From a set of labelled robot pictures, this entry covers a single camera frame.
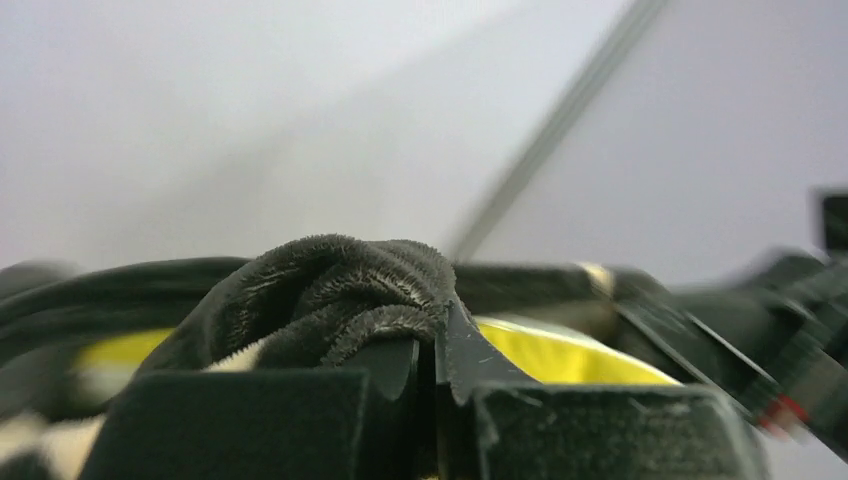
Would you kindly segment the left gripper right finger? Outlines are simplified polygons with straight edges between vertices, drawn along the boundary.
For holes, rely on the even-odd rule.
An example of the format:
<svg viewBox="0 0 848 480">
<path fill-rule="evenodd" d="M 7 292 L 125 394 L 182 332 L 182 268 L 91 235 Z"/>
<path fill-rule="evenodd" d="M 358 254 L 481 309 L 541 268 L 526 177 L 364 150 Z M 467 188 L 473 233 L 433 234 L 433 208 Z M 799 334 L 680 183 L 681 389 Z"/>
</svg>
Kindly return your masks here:
<svg viewBox="0 0 848 480">
<path fill-rule="evenodd" d="M 557 386 L 510 362 L 453 303 L 435 340 L 443 479 L 766 479 L 723 393 L 702 386 Z"/>
</svg>

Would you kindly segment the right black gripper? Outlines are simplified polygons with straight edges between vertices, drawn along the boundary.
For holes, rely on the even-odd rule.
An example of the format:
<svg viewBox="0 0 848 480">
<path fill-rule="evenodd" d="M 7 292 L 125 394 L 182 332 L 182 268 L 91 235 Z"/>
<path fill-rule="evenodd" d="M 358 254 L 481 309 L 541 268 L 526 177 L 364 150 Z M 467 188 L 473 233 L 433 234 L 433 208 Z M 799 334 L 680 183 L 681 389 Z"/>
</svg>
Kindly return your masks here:
<svg viewBox="0 0 848 480">
<path fill-rule="evenodd" d="M 740 281 L 616 306 L 619 349 L 716 387 L 761 428 L 804 426 L 847 454 L 847 192 L 820 189 L 823 258 L 790 253 Z"/>
</svg>

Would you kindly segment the black floral pillowcase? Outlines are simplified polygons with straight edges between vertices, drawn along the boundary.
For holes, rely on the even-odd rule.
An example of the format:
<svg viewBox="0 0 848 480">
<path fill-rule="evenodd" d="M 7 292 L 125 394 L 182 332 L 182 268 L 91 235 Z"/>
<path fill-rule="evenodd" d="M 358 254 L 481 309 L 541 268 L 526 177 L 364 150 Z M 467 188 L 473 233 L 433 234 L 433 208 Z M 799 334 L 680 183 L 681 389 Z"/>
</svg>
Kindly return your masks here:
<svg viewBox="0 0 848 480">
<path fill-rule="evenodd" d="M 618 294 L 597 266 L 450 265 L 411 240 L 319 235 L 253 259 L 148 262 L 66 276 L 44 264 L 1 273 L 1 475 L 75 479 L 109 394 L 83 385 L 82 351 L 163 328 L 143 370 L 337 366 L 368 342 L 433 341 L 450 309 L 539 314 L 608 336 Z"/>
</svg>

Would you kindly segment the white pillow yellow edge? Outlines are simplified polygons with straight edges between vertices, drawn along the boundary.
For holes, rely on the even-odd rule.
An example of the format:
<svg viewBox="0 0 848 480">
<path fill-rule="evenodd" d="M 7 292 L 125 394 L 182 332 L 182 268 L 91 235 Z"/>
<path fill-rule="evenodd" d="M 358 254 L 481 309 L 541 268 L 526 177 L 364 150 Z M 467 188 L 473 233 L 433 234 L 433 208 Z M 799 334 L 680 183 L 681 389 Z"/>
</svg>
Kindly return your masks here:
<svg viewBox="0 0 848 480">
<path fill-rule="evenodd" d="M 677 385 L 659 369 L 574 329 L 527 317 L 477 316 L 483 336 L 532 378 L 555 384 Z M 72 361 L 83 396 L 105 401 L 120 391 L 138 365 L 171 331 L 151 329 L 97 341 Z"/>
</svg>

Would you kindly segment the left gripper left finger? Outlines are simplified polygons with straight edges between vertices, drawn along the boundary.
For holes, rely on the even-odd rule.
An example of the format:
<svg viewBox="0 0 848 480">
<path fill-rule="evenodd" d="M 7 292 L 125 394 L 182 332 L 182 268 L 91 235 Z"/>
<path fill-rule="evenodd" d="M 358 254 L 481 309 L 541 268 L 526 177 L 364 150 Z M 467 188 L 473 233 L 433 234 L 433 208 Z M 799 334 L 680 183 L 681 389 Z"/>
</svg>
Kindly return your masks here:
<svg viewBox="0 0 848 480">
<path fill-rule="evenodd" d="M 414 340 L 338 368 L 143 376 L 113 402 L 85 479 L 407 479 Z"/>
</svg>

